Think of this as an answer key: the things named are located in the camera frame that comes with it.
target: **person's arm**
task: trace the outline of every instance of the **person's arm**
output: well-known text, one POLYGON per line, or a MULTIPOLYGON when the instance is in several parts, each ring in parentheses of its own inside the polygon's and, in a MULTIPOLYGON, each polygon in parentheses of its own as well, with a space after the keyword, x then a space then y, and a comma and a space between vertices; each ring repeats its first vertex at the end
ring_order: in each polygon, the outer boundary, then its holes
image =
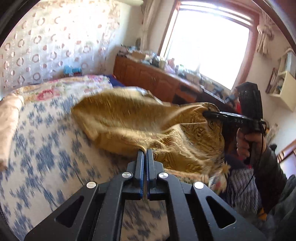
MULTIPOLYGON (((262 136, 260 133, 244 135, 240 130, 237 132, 237 153, 240 157, 247 158, 249 144, 247 141, 256 143, 256 155, 260 156, 262 147, 262 136)), ((286 175, 283 173, 275 153, 266 146, 263 140, 262 155, 254 165, 254 176, 256 186, 262 199, 262 206, 266 213, 278 203, 281 193, 287 182, 286 175)))

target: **wooden dresser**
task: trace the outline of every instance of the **wooden dresser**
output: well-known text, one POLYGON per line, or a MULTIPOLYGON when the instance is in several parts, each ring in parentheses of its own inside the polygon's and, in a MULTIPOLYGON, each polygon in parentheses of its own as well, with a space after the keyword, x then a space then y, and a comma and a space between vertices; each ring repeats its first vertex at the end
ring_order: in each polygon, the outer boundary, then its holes
POLYGON ((164 102, 174 104, 209 102, 215 104, 220 111, 235 113, 224 100, 205 90, 203 86, 195 85, 152 65, 116 56, 113 74, 125 86, 138 86, 149 90, 164 102))

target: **metal screw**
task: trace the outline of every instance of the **metal screw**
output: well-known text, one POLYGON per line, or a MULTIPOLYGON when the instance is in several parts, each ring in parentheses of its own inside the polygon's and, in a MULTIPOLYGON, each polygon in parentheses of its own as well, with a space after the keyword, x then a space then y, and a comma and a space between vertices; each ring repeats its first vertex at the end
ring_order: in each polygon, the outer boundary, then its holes
POLYGON ((204 187, 204 184, 202 182, 195 182, 193 185, 196 189, 203 189, 204 187))
POLYGON ((161 172, 160 174, 158 174, 158 176, 159 176, 160 178, 165 179, 165 178, 168 177, 168 174, 167 174, 166 172, 161 172))
POLYGON ((124 177, 124 178, 129 178, 129 177, 131 177, 131 173, 130 173, 130 172, 124 172, 124 173, 122 174, 122 177, 124 177))
POLYGON ((95 182, 88 182, 88 183, 86 184, 86 187, 87 187, 87 188, 94 188, 94 187, 96 187, 96 183, 95 183, 95 182))

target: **black cable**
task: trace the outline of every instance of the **black cable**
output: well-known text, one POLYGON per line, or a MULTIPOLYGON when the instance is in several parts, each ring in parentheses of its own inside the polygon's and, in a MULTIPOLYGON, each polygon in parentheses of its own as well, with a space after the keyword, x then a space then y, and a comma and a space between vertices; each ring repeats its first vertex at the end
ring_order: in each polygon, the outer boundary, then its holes
MULTIPOLYGON (((263 127, 261 126, 261 135, 262 135, 262 143, 261 143, 261 152, 260 152, 260 155, 259 155, 259 160, 258 160, 258 166, 259 166, 259 163, 260 163, 260 160, 261 160, 261 156, 262 156, 262 151, 263 151, 263 127)), ((241 193, 238 195, 238 197, 236 197, 234 199, 234 202, 235 203, 237 201, 237 199, 240 197, 240 195, 246 190, 246 188, 248 187, 248 185, 251 183, 252 179, 254 177, 254 171, 253 171, 253 175, 252 177, 250 178, 248 184, 245 186, 245 188, 241 191, 241 193)))

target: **hand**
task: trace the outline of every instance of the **hand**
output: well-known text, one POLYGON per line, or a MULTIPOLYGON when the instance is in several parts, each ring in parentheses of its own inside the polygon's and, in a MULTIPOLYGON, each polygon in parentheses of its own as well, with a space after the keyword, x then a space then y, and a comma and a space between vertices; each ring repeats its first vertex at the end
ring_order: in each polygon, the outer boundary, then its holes
MULTIPOLYGON (((261 152, 262 147, 262 134, 261 133, 251 133, 251 134, 243 134, 240 129, 237 130, 237 154, 243 158, 246 159, 250 156, 249 152, 249 142, 254 142, 253 145, 256 145, 255 152, 259 156, 261 152)), ((263 148, 262 153, 264 153, 266 150, 266 141, 265 138, 263 138, 263 148)))

